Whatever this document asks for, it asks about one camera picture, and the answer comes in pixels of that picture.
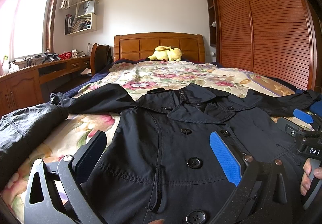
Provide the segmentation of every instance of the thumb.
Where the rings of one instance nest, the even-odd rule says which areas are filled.
[[[164,220],[155,220],[153,222],[150,222],[149,224],[163,224]]]
[[[316,178],[322,180],[322,167],[316,168],[313,173]]]

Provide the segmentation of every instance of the black cloth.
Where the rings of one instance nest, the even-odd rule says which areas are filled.
[[[67,117],[68,111],[63,106],[39,104],[15,110],[0,119],[0,190],[30,153]]]
[[[186,223],[195,209],[209,220],[223,206],[235,185],[210,148],[214,131],[226,131],[230,142],[257,161],[281,159],[294,210],[300,210],[304,158],[270,115],[292,116],[295,108],[308,108],[319,96],[308,90],[276,98],[250,89],[242,99],[190,84],[152,90],[134,102],[121,86],[107,84],[76,99],[63,94],[51,99],[70,113],[121,112],[114,138],[83,189],[108,223],[147,224],[157,219]],[[192,157],[201,167],[188,165]]]

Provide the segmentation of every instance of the sliding wardrobe door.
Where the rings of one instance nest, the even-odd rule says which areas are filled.
[[[306,89],[310,41],[301,0],[249,0],[249,4],[254,34],[253,72]]]
[[[225,67],[252,69],[252,39],[248,0],[217,0],[220,63]]]

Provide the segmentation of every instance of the finger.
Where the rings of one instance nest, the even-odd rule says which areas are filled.
[[[164,220],[155,220],[153,222],[150,222],[149,224],[163,224]]]
[[[311,180],[309,179],[309,177],[306,174],[303,174],[301,184],[306,190],[310,189]]]
[[[322,167],[315,169],[313,173],[316,178],[322,180]]]
[[[302,184],[300,185],[300,191],[303,196],[306,195],[307,190],[302,186]]]
[[[311,166],[311,163],[310,163],[310,158],[308,158],[303,166],[303,169],[305,171],[305,174],[307,176],[310,175],[311,171],[312,171],[312,166]]]

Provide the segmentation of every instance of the black trench coat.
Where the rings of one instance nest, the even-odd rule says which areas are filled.
[[[311,90],[276,98],[249,89],[242,99],[191,83],[180,90],[152,90],[136,102],[117,84],[77,99],[53,94],[51,101],[70,113],[121,112],[112,143],[83,184],[109,224],[157,219],[176,224],[187,223],[186,218],[199,224],[213,218],[235,188],[210,148],[214,131],[257,161],[281,159],[293,208],[301,208],[304,158],[270,115],[292,116],[294,109],[305,109],[318,98]]]

